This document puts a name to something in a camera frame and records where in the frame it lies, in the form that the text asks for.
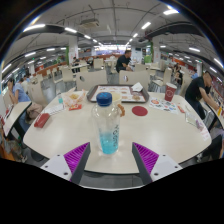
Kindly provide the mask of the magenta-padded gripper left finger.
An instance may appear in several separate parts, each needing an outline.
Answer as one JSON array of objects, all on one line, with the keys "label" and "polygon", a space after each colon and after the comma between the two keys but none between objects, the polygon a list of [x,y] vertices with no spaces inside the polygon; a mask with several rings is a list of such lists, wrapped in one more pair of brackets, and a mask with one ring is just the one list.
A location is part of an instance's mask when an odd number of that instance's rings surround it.
[{"label": "magenta-padded gripper left finger", "polygon": [[72,183],[79,184],[90,154],[90,143],[84,143],[66,154],[57,154],[41,168]]}]

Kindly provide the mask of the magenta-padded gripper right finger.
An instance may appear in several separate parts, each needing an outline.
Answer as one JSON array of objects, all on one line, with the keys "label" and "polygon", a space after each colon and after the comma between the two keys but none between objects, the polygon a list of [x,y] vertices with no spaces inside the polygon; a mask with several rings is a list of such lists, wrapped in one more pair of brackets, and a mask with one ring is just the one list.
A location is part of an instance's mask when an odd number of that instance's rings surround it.
[{"label": "magenta-padded gripper right finger", "polygon": [[168,155],[159,155],[135,142],[132,143],[132,154],[144,185],[182,169],[182,167]]}]

